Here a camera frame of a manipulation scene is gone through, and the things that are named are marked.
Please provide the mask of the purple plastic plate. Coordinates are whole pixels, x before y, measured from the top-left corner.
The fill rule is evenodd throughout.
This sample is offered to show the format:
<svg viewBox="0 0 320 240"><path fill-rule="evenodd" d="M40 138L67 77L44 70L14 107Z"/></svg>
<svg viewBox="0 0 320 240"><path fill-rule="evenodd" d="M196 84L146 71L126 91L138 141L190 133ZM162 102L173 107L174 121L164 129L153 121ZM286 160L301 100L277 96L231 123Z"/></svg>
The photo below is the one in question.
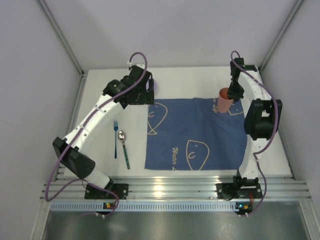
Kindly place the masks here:
<svg viewBox="0 0 320 240"><path fill-rule="evenodd" d="M159 95L159 83L155 79L153 80L153 89L154 89L154 98L157 99Z"/></svg>

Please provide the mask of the orange plastic cup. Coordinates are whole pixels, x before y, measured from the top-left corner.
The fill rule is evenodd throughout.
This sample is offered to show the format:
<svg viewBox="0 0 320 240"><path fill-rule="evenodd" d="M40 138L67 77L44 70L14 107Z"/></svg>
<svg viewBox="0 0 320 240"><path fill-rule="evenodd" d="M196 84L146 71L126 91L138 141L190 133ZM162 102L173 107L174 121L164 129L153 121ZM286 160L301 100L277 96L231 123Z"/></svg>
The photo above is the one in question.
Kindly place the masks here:
<svg viewBox="0 0 320 240"><path fill-rule="evenodd" d="M219 113L225 114L229 111L230 107L234 103L233 99L228 97L228 87L222 88L219 91L218 100L217 100L217 109Z"/></svg>

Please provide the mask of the blue fish-pattern cloth placemat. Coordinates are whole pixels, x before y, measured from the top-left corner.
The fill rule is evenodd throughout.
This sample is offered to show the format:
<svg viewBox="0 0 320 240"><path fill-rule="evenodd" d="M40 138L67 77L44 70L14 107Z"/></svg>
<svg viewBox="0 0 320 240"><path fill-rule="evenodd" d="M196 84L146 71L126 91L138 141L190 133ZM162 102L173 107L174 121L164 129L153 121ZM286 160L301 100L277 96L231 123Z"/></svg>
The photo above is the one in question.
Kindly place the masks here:
<svg viewBox="0 0 320 240"><path fill-rule="evenodd" d="M240 102L226 113L216 98L158 99L148 106L145 169L236 170L247 146Z"/></svg>

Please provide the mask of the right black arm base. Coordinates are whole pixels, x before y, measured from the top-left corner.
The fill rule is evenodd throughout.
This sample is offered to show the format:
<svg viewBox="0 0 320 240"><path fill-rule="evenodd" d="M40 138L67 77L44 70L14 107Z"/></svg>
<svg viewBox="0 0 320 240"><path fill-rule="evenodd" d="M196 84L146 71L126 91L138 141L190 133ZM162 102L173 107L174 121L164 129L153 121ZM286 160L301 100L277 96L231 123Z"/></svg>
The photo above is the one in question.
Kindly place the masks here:
<svg viewBox="0 0 320 240"><path fill-rule="evenodd" d="M231 201L233 199L261 199L263 196L261 186L245 185L235 186L233 183L218 183L215 185L217 191L217 198Z"/></svg>

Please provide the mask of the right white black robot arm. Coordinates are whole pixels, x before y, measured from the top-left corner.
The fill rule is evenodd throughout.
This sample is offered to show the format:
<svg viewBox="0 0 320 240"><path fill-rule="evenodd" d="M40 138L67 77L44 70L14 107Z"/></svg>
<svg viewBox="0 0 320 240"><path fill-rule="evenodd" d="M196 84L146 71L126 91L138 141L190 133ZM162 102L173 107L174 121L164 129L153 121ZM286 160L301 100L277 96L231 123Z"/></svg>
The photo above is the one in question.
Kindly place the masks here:
<svg viewBox="0 0 320 240"><path fill-rule="evenodd" d="M241 183L256 183L257 163L278 131L283 104L263 85L256 66L245 64L244 58L231 57L230 75L227 96L234 103L241 103L247 135L244 158L236 178Z"/></svg>

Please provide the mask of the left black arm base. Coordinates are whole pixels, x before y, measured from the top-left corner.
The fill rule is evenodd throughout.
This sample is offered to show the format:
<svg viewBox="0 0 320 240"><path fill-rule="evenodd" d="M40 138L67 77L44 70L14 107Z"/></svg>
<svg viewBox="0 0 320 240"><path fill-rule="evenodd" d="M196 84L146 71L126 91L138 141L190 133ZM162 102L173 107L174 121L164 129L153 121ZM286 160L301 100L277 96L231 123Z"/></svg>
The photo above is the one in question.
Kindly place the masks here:
<svg viewBox="0 0 320 240"><path fill-rule="evenodd" d="M129 193L129 185L127 183L113 183L109 188L109 192L104 190L97 189L90 184L85 188L84 198L86 200L115 200L117 197L120 200L126 199Z"/></svg>

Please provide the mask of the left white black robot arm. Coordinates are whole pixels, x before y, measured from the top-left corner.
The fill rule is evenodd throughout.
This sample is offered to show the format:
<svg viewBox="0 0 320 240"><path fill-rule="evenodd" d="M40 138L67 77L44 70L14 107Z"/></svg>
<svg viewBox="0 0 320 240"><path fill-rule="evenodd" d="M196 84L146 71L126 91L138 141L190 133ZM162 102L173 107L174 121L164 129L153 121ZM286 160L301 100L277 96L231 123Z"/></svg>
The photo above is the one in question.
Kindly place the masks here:
<svg viewBox="0 0 320 240"><path fill-rule="evenodd" d="M84 179L101 189L112 184L88 152L99 132L128 105L154 103L154 80L151 72L138 65L121 80L110 81L103 89L95 106L87 116L64 138L57 137L52 145L62 165L79 179Z"/></svg>

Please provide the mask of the blue metal fork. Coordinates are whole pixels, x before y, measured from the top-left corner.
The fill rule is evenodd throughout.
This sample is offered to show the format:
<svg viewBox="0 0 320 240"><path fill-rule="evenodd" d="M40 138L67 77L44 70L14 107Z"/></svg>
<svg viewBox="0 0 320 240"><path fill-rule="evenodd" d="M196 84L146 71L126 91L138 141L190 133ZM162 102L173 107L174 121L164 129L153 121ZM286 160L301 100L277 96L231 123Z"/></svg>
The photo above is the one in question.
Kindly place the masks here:
<svg viewBox="0 0 320 240"><path fill-rule="evenodd" d="M113 130L114 130L114 158L117 159L117 133L118 133L118 121L113 121Z"/></svg>

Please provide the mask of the right aluminium frame post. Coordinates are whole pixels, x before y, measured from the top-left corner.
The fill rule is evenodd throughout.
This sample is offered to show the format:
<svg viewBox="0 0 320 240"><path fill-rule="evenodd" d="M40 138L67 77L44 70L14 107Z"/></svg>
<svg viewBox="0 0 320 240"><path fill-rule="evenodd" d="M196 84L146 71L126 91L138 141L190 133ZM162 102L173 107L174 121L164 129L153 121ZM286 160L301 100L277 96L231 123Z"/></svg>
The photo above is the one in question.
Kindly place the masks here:
<svg viewBox="0 0 320 240"><path fill-rule="evenodd" d="M261 64L258 67L258 69L261 73L268 65L268 63L271 60L272 56L274 55L277 47L279 46L280 42L284 38L286 32L288 31L289 27L293 23L296 15L300 11L300 9L302 8L304 3L305 3L305 0L295 0L294 5L290 9L290 11L285 15L284 22L280 25L280 29L279 29L278 33L276 34L275 38L273 39L270 47L268 48L265 56L262 59Z"/></svg>

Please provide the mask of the aluminium frame post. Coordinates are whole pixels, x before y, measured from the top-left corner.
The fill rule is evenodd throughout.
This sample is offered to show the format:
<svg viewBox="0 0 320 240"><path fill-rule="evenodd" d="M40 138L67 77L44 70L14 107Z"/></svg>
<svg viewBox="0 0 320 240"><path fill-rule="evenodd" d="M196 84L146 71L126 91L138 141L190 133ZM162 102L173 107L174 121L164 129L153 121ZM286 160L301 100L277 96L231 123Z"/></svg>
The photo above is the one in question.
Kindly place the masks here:
<svg viewBox="0 0 320 240"><path fill-rule="evenodd" d="M274 55L277 47L279 46L280 42L284 38L286 32L288 31L289 27L293 23L296 15L300 11L300 9L302 8L304 3L305 3L305 0L295 0L294 5L290 9L290 11L285 15L284 22L280 25L280 29L279 29L278 33L276 34L275 38L273 39L270 47L268 48L265 56L262 59L261 64L258 67L258 69L261 73L268 65L268 63L271 60L272 56Z"/></svg>
<svg viewBox="0 0 320 240"><path fill-rule="evenodd" d="M76 55L74 54L74 51L72 50L70 44L68 43L67 38L65 37L63 31L61 30L48 4L46 3L45 0L35 0L35 2L38 4L39 8L43 12L46 19L48 20L50 26L52 27L55 35L57 36L60 43L62 44L63 49L65 50L66 54L68 55L69 59L74 65L75 69L77 70L80 76L83 76L84 70L81 67L79 61L77 60Z"/></svg>

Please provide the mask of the left aluminium frame post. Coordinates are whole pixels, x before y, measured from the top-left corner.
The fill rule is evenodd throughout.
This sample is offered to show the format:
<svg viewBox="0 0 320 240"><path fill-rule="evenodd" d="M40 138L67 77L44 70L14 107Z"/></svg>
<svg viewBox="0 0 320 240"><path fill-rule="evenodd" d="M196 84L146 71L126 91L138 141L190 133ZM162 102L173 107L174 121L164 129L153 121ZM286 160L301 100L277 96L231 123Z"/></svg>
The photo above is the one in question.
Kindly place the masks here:
<svg viewBox="0 0 320 240"><path fill-rule="evenodd" d="M76 55L74 54L74 51L72 50L70 44L68 43L67 38L65 37L63 31L61 30L48 4L46 3L45 0L35 0L35 2L38 4L39 8L43 12L46 19L48 20L50 26L52 27L55 35L57 36L60 43L62 44L63 49L65 50L66 54L68 55L69 59L74 65L75 69L77 70L80 76L83 76L84 70L81 67L79 61L77 60Z"/></svg>

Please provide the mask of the aluminium mounting rail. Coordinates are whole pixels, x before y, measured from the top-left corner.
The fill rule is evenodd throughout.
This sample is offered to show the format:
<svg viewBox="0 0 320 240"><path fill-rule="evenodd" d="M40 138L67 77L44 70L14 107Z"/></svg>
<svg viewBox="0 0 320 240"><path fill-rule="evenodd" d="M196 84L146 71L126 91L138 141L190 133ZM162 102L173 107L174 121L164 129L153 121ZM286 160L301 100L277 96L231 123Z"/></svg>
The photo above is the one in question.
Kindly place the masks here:
<svg viewBox="0 0 320 240"><path fill-rule="evenodd" d="M286 162L259 161L260 191L267 190L266 200L309 200L311 194L305 181L295 180ZM116 184L128 184L128 199L132 200L207 200L218 196L217 184L231 183L234 170L213 171L156 171L134 165L112 169L105 167Z"/></svg>

